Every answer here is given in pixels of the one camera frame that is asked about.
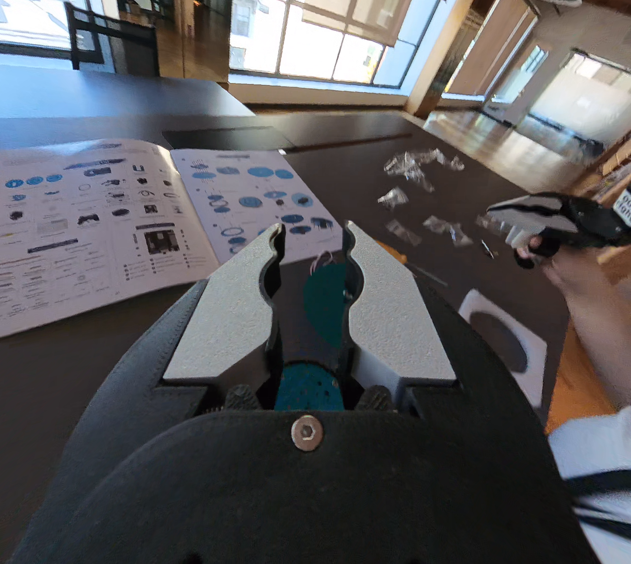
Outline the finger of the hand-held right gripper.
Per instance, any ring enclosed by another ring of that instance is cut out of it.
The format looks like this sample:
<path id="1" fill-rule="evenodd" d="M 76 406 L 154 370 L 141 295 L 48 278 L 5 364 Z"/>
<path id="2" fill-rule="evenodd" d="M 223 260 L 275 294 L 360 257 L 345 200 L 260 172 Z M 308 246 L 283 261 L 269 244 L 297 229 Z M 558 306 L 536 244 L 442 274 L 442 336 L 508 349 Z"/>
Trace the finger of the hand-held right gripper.
<path id="1" fill-rule="evenodd" d="M 567 203 L 567 196 L 559 193 L 538 193 L 498 203 L 498 216 L 529 214 L 534 216 L 556 216 Z"/>
<path id="2" fill-rule="evenodd" d="M 560 211 L 544 208 L 489 208 L 486 211 L 493 219 L 518 229 L 540 235 L 546 229 L 566 233 L 578 233 L 577 225 Z"/>

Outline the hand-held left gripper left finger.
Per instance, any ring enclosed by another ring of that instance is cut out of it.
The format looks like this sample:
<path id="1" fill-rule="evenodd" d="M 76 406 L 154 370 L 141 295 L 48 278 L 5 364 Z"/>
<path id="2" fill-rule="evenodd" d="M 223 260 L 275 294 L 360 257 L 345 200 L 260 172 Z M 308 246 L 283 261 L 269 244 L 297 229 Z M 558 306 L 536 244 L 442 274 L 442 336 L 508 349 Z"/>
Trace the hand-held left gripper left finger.
<path id="1" fill-rule="evenodd" d="M 183 386 L 261 387 L 282 354 L 274 295 L 286 231 L 271 225 L 211 276 L 163 374 Z"/>

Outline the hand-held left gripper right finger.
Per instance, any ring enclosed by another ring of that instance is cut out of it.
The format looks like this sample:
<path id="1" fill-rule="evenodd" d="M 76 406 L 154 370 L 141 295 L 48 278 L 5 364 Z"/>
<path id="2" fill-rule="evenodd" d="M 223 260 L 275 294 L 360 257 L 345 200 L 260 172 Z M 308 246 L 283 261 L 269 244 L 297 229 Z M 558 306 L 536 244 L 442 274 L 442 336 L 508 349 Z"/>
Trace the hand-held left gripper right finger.
<path id="1" fill-rule="evenodd" d="M 395 404 L 409 387 L 453 387 L 456 374 L 412 272 L 353 221 L 344 224 L 343 251 L 341 383 L 383 386 Z"/>

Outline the teal disc with wires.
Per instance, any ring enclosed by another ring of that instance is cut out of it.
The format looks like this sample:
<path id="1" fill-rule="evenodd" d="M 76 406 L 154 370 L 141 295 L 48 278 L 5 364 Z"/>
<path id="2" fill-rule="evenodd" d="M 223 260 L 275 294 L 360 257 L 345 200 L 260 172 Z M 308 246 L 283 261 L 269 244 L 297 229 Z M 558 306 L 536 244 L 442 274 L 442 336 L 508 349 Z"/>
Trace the teal disc with wires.
<path id="1" fill-rule="evenodd" d="M 312 327 L 331 347 L 342 344 L 342 327 L 346 305 L 346 264 L 334 253 L 318 255 L 310 265 L 304 284 L 304 311 Z"/>

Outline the teal round bearing base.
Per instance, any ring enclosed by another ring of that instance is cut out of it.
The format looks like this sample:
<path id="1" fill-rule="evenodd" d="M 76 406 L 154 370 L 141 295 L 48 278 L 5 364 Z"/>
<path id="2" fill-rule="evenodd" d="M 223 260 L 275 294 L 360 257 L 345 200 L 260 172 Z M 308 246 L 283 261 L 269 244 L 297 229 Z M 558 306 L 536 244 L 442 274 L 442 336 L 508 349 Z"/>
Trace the teal round bearing base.
<path id="1" fill-rule="evenodd" d="M 281 374 L 273 410 L 343 411 L 343 395 L 338 379 L 317 363 L 287 364 Z"/>

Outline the person's right forearm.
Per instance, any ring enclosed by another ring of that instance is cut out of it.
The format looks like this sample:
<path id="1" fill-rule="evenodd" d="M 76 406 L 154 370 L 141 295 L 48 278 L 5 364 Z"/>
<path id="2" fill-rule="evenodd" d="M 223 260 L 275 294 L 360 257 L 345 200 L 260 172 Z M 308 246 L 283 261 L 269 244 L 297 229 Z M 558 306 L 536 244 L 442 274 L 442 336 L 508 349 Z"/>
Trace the person's right forearm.
<path id="1" fill-rule="evenodd" d="M 630 406 L 630 302 L 607 278 L 598 264 L 589 287 L 563 297 L 573 326 L 611 402 L 622 410 Z"/>

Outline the black desk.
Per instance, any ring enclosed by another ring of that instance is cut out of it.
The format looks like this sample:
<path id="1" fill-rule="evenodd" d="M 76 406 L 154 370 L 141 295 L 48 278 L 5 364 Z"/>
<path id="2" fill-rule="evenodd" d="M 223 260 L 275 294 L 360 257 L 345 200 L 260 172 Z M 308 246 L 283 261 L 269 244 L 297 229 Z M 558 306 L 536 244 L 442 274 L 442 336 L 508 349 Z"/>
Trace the black desk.
<path id="1" fill-rule="evenodd" d="M 177 144 L 194 147 L 197 130 L 230 129 L 238 147 L 255 148 L 256 131 L 269 120 L 247 117 L 91 117 L 2 118 L 1 150 L 65 142 L 123 137 L 156 142 L 163 132 L 184 132 Z M 413 188 L 409 207 L 399 220 L 420 232 L 422 214 L 462 223 L 467 232 L 482 233 L 477 214 L 493 202 L 522 196 L 524 190 L 505 176 L 466 156 L 434 134 L 413 124 L 395 126 L 395 114 L 352 116 L 296 115 L 297 130 L 287 130 L 292 144 L 277 140 L 266 147 L 287 152 L 290 166 L 343 223 L 355 221 L 372 237 L 387 242 L 388 215 L 377 205 L 387 191 L 383 164 L 397 152 L 439 148 L 463 158 L 464 171 L 437 166 L 429 169 L 436 195 Z M 542 274 L 526 274 L 500 240 L 488 236 L 500 251 L 495 261 L 480 248 L 454 249 L 450 242 L 428 234 L 408 256 L 415 264 L 448 283 L 443 287 L 421 276 L 455 308 L 476 288 L 543 338 L 548 360 L 543 376 L 543 401 L 536 410 L 547 423 L 556 371 L 564 345 L 568 313 L 560 293 Z M 189 284 L 150 292 L 43 327 L 1 339 L 1 562 L 22 539 L 32 515 L 42 505 L 58 468 L 62 451 L 91 398 L 126 351 L 190 288 Z"/>
<path id="2" fill-rule="evenodd" d="M 251 117 L 213 81 L 1 66 L 1 118 Z"/>

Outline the person's right hand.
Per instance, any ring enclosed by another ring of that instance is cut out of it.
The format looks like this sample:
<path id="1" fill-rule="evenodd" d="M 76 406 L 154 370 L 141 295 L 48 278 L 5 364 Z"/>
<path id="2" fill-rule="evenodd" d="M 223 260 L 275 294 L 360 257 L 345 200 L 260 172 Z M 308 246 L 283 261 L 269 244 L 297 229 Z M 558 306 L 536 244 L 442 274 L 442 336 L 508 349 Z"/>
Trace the person's right hand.
<path id="1" fill-rule="evenodd" d="M 594 256 L 571 247 L 561 246 L 551 257 L 539 253 L 546 238 L 533 236 L 526 245 L 516 249 L 517 255 L 524 260 L 539 259 L 544 274 L 565 296 L 583 293 L 589 287 L 591 276 L 598 274 Z"/>

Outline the wooden shelf with magazines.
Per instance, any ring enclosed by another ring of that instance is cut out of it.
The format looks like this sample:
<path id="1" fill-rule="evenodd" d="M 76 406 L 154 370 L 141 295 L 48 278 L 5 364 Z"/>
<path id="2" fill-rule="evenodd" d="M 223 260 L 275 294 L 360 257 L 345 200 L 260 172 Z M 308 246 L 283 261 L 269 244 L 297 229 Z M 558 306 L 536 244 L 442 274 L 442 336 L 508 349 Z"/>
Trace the wooden shelf with magazines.
<path id="1" fill-rule="evenodd" d="M 580 175 L 571 194 L 611 205 L 630 184 L 630 133 L 619 139 Z"/>

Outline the scattered clear plastic bags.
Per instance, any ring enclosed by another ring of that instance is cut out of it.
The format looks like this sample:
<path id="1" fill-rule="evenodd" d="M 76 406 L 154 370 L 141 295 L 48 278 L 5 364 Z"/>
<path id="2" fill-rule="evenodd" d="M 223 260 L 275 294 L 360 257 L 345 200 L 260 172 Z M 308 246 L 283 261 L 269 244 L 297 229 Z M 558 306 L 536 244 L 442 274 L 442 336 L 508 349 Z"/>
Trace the scattered clear plastic bags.
<path id="1" fill-rule="evenodd" d="M 395 154 L 384 164 L 384 172 L 390 177 L 404 178 L 406 181 L 421 187 L 426 193 L 432 194 L 435 192 L 435 186 L 427 178 L 424 171 L 424 167 L 432 163 L 437 163 L 452 172 L 464 171 L 464 164 L 458 156 L 449 158 L 441 150 L 434 148 Z M 408 197 L 400 187 L 390 189 L 377 200 L 379 204 L 390 211 L 407 204 L 408 201 Z M 498 221 L 489 214 L 479 215 L 476 219 L 476 225 L 500 237 L 507 237 L 511 230 L 509 223 Z M 459 223 L 452 223 L 431 215 L 423 221 L 423 228 L 436 235 L 449 236 L 456 248 L 473 244 L 473 240 L 465 234 Z"/>

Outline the open instruction booklet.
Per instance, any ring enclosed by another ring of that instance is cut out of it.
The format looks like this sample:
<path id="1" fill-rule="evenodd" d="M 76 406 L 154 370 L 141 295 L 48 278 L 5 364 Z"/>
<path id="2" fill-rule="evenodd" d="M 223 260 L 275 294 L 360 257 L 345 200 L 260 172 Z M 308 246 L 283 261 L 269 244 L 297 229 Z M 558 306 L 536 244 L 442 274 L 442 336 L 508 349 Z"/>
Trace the open instruction booklet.
<path id="1" fill-rule="evenodd" d="M 276 150 L 1 150 L 1 337 L 204 279 L 277 223 L 284 263 L 341 249 L 334 215 Z"/>

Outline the person's white shirt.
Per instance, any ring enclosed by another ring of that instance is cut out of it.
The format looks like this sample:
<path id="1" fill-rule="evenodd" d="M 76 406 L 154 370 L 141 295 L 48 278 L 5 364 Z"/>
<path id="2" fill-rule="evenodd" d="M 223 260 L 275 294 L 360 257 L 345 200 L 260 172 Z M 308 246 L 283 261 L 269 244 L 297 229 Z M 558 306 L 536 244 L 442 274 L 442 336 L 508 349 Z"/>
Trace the person's white shirt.
<path id="1" fill-rule="evenodd" d="M 630 407 L 574 419 L 549 445 L 574 513 L 602 563 L 630 562 Z"/>

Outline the black chair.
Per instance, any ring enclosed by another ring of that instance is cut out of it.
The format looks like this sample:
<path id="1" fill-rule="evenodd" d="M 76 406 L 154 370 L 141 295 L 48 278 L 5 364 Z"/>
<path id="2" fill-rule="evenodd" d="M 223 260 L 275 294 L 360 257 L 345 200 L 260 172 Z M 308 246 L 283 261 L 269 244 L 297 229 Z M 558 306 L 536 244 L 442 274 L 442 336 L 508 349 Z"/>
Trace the black chair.
<path id="1" fill-rule="evenodd" d="M 65 1 L 74 71 L 159 78 L 156 30 L 75 7 Z"/>

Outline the orange handled screwdriver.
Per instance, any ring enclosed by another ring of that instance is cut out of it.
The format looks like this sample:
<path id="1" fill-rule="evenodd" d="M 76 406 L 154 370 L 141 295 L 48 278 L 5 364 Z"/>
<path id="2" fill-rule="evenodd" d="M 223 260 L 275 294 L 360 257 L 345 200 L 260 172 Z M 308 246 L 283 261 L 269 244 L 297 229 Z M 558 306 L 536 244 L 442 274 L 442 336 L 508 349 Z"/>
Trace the orange handled screwdriver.
<path id="1" fill-rule="evenodd" d="M 411 263 L 408 260 L 407 255 L 405 255 L 404 253 L 398 252 L 395 248 L 391 247 L 388 244 L 385 244 L 385 243 L 380 242 L 378 240 L 375 240 L 375 241 L 386 252 L 388 252 L 393 258 L 395 258 L 395 260 L 397 260 L 399 263 L 404 265 L 404 267 L 406 267 L 408 270 L 410 270 L 415 277 L 418 276 L 418 275 L 421 275 L 423 277 L 426 277 L 427 279 L 430 279 L 435 284 L 438 284 L 440 286 L 444 286 L 445 288 L 448 287 L 448 284 L 444 280 L 442 280 L 441 278 L 435 276 L 434 274 L 430 273 L 429 271 L 427 271 L 425 269 L 422 269 L 420 266 L 417 266 L 416 264 Z"/>

